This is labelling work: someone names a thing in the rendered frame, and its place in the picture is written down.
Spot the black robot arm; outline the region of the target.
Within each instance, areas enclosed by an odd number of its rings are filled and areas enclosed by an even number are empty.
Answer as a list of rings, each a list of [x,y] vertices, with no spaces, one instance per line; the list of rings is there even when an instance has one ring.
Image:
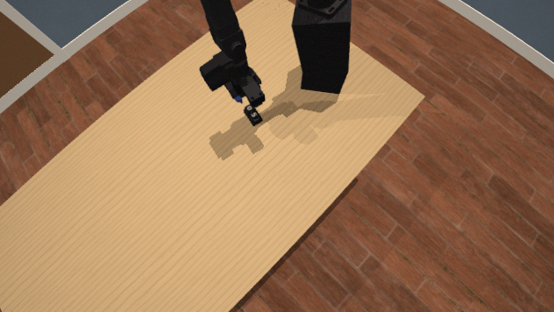
[[[231,82],[238,95],[244,93],[252,108],[259,107],[266,100],[265,94],[257,84],[255,73],[248,67],[245,36],[239,27],[231,0],[200,1],[210,27],[210,34],[222,50],[200,66],[202,78],[212,92]],[[331,19],[343,8],[347,0],[298,0],[297,3],[300,9]],[[246,75],[248,76],[243,80],[231,78],[242,78]]]

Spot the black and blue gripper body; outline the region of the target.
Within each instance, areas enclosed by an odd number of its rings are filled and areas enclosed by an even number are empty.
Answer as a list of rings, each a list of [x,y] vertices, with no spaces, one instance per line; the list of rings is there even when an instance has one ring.
[[[252,69],[252,71],[255,73],[255,71]],[[262,84],[261,83],[261,79],[257,76],[257,74],[255,73],[256,75],[256,81],[257,81],[257,84],[260,85]],[[244,78],[246,78],[248,75],[242,77],[242,78],[234,78],[231,76],[232,79],[234,80],[243,80]],[[226,87],[226,89],[229,91],[229,93],[231,94],[231,97],[232,99],[235,99],[236,96],[238,96],[238,94],[236,93],[235,89],[232,87],[232,84],[231,82],[227,82],[226,84],[224,84],[224,86]],[[245,97],[244,94],[241,94],[240,95],[241,98]]]

